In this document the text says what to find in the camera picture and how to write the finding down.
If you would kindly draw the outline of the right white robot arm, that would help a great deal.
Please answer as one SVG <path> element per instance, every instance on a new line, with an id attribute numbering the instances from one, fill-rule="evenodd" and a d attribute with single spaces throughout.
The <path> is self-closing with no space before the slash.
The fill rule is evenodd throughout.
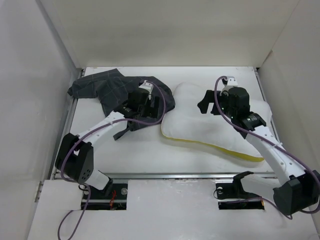
<path id="1" fill-rule="evenodd" d="M 225 87 L 222 91 L 207 90 L 197 104 L 206 114 L 222 116 L 267 161 L 279 183 L 245 171 L 233 177 L 231 193 L 218 199 L 235 199 L 237 203 L 254 199 L 273 199 L 277 209 L 285 216 L 306 212 L 306 208 L 320 203 L 320 175 L 287 152 L 272 136 L 263 118 L 251 111 L 250 96 L 242 87 Z"/>

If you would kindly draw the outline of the dark grey checked pillowcase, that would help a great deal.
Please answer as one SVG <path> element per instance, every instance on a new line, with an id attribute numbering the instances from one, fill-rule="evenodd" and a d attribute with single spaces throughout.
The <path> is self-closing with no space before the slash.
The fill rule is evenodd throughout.
<path id="1" fill-rule="evenodd" d="M 115 68 L 75 80 L 67 93 L 75 99 L 99 99 L 103 113 L 107 117 L 128 99 L 130 92 L 137 90 L 144 81 L 155 84 L 152 94 L 159 98 L 158 116 L 139 117 L 138 120 L 153 123 L 162 116 L 163 112 L 167 113 L 176 106 L 171 89 L 154 76 L 124 76 Z"/>

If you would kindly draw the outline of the white pillow yellow edge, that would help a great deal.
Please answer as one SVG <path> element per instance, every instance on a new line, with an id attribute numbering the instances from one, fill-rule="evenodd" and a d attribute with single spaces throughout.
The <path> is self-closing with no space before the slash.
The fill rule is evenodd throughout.
<path id="1" fill-rule="evenodd" d="M 201 114 L 197 104 L 206 89 L 181 83 L 174 90 L 175 108 L 161 123 L 162 135 L 168 139 L 204 144 L 250 162 L 262 162 L 259 152 L 220 115 Z"/>

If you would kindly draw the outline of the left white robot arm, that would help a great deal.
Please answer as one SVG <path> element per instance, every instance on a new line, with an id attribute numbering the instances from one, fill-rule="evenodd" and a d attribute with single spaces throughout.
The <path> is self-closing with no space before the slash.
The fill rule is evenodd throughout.
<path id="1" fill-rule="evenodd" d="M 134 90 L 128 98 L 101 122 L 78 134 L 68 133 L 61 142 L 55 167 L 66 181 L 74 181 L 86 186 L 101 198 L 112 193 L 113 180 L 95 168 L 95 150 L 105 137 L 114 140 L 133 130 L 134 124 L 152 126 L 158 124 L 163 116 L 158 115 L 163 95 L 156 96 L 144 88 Z"/>

